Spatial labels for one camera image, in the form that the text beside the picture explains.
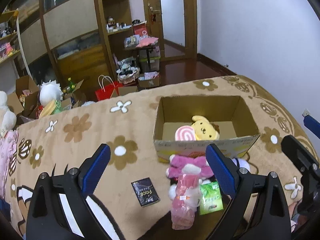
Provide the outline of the person's hand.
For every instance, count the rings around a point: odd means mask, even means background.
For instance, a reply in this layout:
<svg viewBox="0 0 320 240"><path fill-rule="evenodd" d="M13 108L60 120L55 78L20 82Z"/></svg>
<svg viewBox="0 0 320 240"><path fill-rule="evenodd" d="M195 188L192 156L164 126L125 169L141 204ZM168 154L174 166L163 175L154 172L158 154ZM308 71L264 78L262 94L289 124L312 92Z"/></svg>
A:
<svg viewBox="0 0 320 240"><path fill-rule="evenodd" d="M289 215L290 215L290 223L291 223L291 232L296 231L299 227L302 226L303 216L298 213L298 206L302 201L294 202L288 206Z"/></svg>

